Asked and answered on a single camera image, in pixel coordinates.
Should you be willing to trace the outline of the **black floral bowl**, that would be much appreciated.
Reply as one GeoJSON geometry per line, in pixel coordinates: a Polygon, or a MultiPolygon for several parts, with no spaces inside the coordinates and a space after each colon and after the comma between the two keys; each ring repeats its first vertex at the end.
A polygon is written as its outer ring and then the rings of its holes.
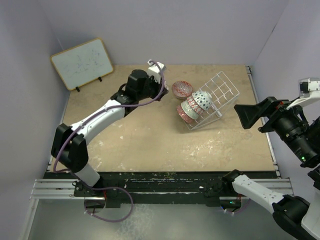
{"type": "Polygon", "coordinates": [[[193,119],[190,118],[182,109],[181,105],[177,105],[176,106],[176,111],[178,113],[178,115],[182,118],[182,120],[187,123],[187,124],[191,124],[193,122],[193,119]]]}

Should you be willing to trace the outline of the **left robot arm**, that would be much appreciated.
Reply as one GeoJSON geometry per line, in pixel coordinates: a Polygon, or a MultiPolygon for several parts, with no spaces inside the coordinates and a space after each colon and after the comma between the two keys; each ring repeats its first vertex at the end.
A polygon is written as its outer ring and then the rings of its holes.
{"type": "Polygon", "coordinates": [[[51,155],[74,174],[91,196],[103,191],[103,178],[89,164],[88,144],[105,128],[142,107],[142,100],[160,101],[168,93],[164,69],[152,65],[134,69],[127,82],[98,110],[72,125],[60,124],[55,131],[51,155]]]}

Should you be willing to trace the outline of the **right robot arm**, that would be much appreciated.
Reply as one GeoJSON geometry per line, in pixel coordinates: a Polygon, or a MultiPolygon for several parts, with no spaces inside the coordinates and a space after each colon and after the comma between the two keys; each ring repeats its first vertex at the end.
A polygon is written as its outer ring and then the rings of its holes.
{"type": "Polygon", "coordinates": [[[288,147],[290,158],[297,157],[301,169],[289,166],[289,159],[276,148],[280,172],[293,184],[294,195],[279,193],[233,170],[222,178],[222,190],[228,196],[244,195],[266,209],[277,225],[297,240],[320,238],[320,120],[308,123],[303,108],[319,97],[293,101],[267,97],[257,104],[237,104],[234,109],[244,129],[260,118],[267,122],[261,133],[276,133],[288,147]]]}

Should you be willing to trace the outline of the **white green-spoked bowl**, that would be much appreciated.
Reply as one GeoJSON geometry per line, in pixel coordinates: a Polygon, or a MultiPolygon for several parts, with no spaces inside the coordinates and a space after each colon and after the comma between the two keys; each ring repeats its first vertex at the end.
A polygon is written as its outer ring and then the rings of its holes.
{"type": "Polygon", "coordinates": [[[193,110],[193,108],[189,105],[189,103],[185,100],[181,104],[181,108],[183,111],[193,120],[197,120],[199,118],[199,114],[193,110]]]}

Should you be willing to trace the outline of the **light blue patterned bowl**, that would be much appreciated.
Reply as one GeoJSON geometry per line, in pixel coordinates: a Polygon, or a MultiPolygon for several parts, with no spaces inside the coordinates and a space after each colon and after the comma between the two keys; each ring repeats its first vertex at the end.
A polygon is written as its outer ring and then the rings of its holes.
{"type": "Polygon", "coordinates": [[[212,96],[207,91],[195,91],[192,93],[192,97],[204,111],[207,111],[213,104],[212,96]]]}

